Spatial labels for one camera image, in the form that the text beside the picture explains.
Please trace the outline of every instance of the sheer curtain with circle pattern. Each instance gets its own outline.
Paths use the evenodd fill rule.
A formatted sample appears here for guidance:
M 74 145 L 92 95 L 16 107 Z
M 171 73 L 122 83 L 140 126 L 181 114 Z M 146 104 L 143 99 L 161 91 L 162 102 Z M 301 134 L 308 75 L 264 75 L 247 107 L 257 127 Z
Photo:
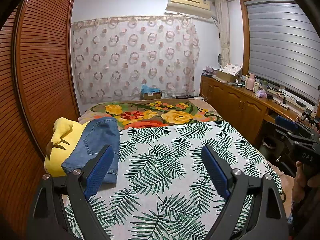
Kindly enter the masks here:
M 83 104 L 139 100 L 143 84 L 193 95 L 199 39 L 190 18 L 103 18 L 71 28 L 72 67 Z

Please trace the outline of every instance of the silver bolt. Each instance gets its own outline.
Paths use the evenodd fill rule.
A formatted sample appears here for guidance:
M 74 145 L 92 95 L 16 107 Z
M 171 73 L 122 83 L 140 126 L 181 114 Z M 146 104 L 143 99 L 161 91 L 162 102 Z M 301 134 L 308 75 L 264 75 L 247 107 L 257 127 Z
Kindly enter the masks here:
M 267 180 L 272 180 L 271 174 L 265 174 L 264 177 L 265 177 Z
M 50 174 L 46 173 L 42 176 L 42 179 L 46 180 L 50 178 Z
M 232 172 L 234 175 L 237 175 L 237 176 L 241 175 L 241 173 L 242 173 L 241 170 L 239 170 L 239 169 L 234 169 Z
M 75 169 L 72 173 L 73 175 L 79 175 L 81 173 L 81 169 Z

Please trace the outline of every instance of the window blind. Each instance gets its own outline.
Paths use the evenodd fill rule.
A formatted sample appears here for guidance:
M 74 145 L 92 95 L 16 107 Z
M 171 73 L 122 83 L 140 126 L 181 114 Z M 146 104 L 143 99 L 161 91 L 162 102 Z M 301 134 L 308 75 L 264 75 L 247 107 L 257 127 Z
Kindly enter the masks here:
M 250 29 L 249 72 L 305 96 L 319 97 L 320 39 L 294 0 L 245 2 Z

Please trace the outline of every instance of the wardrobe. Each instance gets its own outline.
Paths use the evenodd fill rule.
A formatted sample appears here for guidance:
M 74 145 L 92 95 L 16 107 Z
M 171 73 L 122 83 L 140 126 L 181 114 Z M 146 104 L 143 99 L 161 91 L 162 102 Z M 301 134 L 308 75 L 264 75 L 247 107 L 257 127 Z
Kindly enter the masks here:
M 72 5 L 73 0 L 23 0 L 0 31 L 0 223 L 4 239 L 25 238 L 55 120 L 77 121 L 79 117 L 70 67 Z

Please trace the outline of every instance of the air conditioner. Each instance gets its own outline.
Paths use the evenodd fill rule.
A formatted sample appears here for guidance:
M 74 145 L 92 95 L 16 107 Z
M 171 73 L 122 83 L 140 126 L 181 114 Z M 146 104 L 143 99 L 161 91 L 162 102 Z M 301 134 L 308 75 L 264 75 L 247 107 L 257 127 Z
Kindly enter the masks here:
M 167 11 L 180 12 L 211 18 L 210 2 L 207 0 L 168 0 Z

